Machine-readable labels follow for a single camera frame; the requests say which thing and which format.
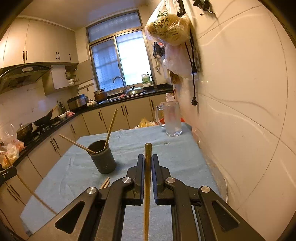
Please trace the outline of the wooden chopstick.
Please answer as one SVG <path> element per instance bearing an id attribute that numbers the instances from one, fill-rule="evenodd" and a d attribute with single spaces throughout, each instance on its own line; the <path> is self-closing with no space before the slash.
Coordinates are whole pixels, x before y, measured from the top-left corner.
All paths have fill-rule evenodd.
<path id="1" fill-rule="evenodd" d="M 151 193 L 151 157 L 152 145 L 145 144 L 145 172 L 144 172 L 144 241 L 149 240 L 149 209 Z"/>
<path id="2" fill-rule="evenodd" d="M 114 113 L 113 113 L 113 117 L 112 117 L 109 129 L 108 129 L 108 134 L 107 134 L 107 137 L 106 137 L 104 148 L 106 148 L 108 146 L 109 138 L 110 138 L 110 135 L 111 135 L 111 132 L 112 132 L 112 128 L 113 128 L 113 125 L 114 125 L 114 122 L 115 122 L 115 119 L 116 119 L 117 112 L 118 112 L 118 109 L 116 108 Z"/>
<path id="3" fill-rule="evenodd" d="M 8 161 L 9 165 L 11 167 L 15 166 L 11 163 L 10 159 L 8 158 L 8 156 L 5 154 L 5 158 Z M 25 186 L 25 188 L 31 193 L 31 195 L 33 195 L 43 206 L 45 206 L 49 211 L 51 211 L 53 214 L 57 215 L 57 213 L 50 207 L 48 206 L 37 194 L 35 194 L 30 188 L 29 186 L 24 182 L 24 180 L 22 179 L 22 177 L 18 174 L 17 170 L 16 170 L 16 175 L 19 178 L 19 180 L 22 182 L 22 184 Z"/>
<path id="4" fill-rule="evenodd" d="M 70 142 L 71 144 L 73 144 L 73 145 L 79 147 L 80 149 L 83 149 L 83 150 L 85 150 L 85 151 L 88 152 L 88 153 L 95 154 L 94 151 L 88 149 L 87 147 L 85 147 L 85 146 L 83 146 L 83 145 L 81 145 L 81 144 L 78 144 L 77 142 L 74 142 L 74 141 L 71 140 L 70 138 L 68 138 L 68 137 L 66 137 L 66 136 L 64 136 L 64 135 L 62 135 L 62 134 L 59 134 L 59 136 L 60 136 L 61 138 L 63 138 L 64 140 Z"/>
<path id="5" fill-rule="evenodd" d="M 100 186 L 100 189 L 107 188 L 108 185 L 110 184 L 110 178 L 106 178 L 106 180 L 103 182 L 103 184 Z"/>

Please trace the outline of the beige upper kitchen cabinets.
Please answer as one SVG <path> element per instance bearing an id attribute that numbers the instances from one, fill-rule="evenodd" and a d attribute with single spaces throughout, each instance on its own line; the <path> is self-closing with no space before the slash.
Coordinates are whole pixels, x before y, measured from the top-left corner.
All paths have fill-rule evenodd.
<path id="1" fill-rule="evenodd" d="M 16 18 L 1 39 L 1 68 L 37 62 L 78 63 L 75 32 Z"/>

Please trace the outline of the kitchen window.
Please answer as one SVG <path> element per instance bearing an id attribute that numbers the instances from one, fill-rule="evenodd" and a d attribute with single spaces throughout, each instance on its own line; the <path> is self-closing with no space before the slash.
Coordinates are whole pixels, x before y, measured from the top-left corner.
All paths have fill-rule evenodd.
<path id="1" fill-rule="evenodd" d="M 152 61 L 139 10 L 109 16 L 86 28 L 92 70 L 98 89 L 143 87 L 152 76 Z"/>

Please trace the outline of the plastic bag on counter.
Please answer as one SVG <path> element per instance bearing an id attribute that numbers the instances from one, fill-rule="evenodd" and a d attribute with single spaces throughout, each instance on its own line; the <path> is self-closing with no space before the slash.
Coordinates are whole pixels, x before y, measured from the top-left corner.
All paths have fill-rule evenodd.
<path id="1" fill-rule="evenodd" d="M 10 132 L 5 132 L 1 137 L 1 167 L 9 168 L 18 158 L 20 152 L 24 149 L 24 143 L 16 136 L 16 129 L 13 124 L 10 125 Z"/>

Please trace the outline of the dark green utensil holder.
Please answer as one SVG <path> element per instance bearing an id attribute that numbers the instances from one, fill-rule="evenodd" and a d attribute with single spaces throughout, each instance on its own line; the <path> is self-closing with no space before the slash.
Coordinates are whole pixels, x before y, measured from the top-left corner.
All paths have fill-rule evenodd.
<path id="1" fill-rule="evenodd" d="M 101 174 L 109 174 L 116 168 L 116 162 L 109 145 L 105 147 L 105 140 L 93 142 L 88 149 L 94 153 L 89 153 L 93 163 Z"/>

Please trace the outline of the dark cooking pot with lid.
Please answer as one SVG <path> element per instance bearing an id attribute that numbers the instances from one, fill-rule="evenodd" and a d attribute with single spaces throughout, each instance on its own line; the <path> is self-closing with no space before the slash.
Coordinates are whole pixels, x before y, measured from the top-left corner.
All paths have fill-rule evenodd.
<path id="1" fill-rule="evenodd" d="M 16 137 L 18 138 L 18 140 L 25 142 L 31 138 L 32 131 L 33 131 L 32 123 L 26 123 L 26 124 L 20 123 L 20 127 L 16 131 Z"/>

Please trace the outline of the blue terry table cloth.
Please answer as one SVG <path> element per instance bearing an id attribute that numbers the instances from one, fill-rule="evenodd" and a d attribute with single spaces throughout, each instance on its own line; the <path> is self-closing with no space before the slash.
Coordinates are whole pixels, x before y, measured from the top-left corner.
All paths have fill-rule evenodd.
<path id="1" fill-rule="evenodd" d="M 127 170 L 137 164 L 138 155 L 144 153 L 146 143 L 151 143 L 152 153 L 158 156 L 159 164 L 168 168 L 172 177 L 191 187 L 208 186 L 218 192 L 188 124 L 182 125 L 182 134 L 177 137 L 167 136 L 159 126 L 116 131 L 109 135 L 115 170 L 106 175 L 99 173 L 91 157 L 72 146 L 25 205 L 21 214 L 25 229 L 35 234 L 88 187 L 98 188 L 107 178 L 114 182 L 126 176 Z"/>

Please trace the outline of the black wok on stove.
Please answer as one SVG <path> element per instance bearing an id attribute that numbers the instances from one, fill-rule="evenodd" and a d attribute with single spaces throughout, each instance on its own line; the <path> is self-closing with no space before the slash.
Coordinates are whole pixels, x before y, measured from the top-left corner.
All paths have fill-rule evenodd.
<path id="1" fill-rule="evenodd" d="M 58 105 L 56 105 L 53 109 L 51 109 L 47 115 L 43 116 L 42 118 L 36 120 L 33 122 L 33 124 L 37 127 L 41 127 L 42 125 L 48 124 L 49 121 L 52 118 L 52 113 L 53 111 L 58 107 Z"/>

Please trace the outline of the clear glass pitcher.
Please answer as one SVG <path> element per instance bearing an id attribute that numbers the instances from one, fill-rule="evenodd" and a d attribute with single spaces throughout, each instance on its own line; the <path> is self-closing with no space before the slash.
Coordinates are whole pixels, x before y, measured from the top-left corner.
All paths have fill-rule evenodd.
<path id="1" fill-rule="evenodd" d="M 160 122 L 159 111 L 163 112 L 164 124 Z M 182 134 L 180 105 L 177 101 L 167 101 L 158 105 L 155 118 L 158 125 L 165 127 L 168 136 L 176 137 Z"/>

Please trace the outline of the brown pot by sink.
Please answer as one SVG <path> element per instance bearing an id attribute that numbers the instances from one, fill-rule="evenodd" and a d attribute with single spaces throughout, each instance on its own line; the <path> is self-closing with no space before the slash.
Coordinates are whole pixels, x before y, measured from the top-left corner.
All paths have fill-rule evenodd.
<path id="1" fill-rule="evenodd" d="M 97 101 L 97 103 L 107 100 L 107 93 L 106 93 L 105 89 L 99 89 L 99 90 L 95 91 L 94 98 Z"/>

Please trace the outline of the black range hood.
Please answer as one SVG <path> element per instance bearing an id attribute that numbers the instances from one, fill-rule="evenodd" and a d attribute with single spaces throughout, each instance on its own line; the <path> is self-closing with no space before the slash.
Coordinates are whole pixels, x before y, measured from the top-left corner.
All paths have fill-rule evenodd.
<path id="1" fill-rule="evenodd" d="M 50 70 L 50 67 L 41 64 L 12 67 L 1 74 L 1 93 L 33 84 Z"/>

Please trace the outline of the green detergent bottle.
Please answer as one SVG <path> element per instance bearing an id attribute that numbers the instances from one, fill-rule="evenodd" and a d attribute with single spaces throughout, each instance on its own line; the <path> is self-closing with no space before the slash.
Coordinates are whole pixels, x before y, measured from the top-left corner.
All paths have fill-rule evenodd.
<path id="1" fill-rule="evenodd" d="M 149 87 L 153 85 L 153 81 L 151 80 L 151 77 L 148 72 L 142 74 L 142 83 L 144 87 Z"/>

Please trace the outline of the hanging plastic bag of food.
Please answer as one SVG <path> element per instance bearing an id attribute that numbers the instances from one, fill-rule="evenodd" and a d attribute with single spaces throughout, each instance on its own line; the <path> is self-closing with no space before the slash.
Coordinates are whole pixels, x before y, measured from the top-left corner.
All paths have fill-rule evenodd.
<path id="1" fill-rule="evenodd" d="M 144 30 L 151 41 L 178 46 L 190 39 L 190 20 L 178 1 L 160 1 Z"/>

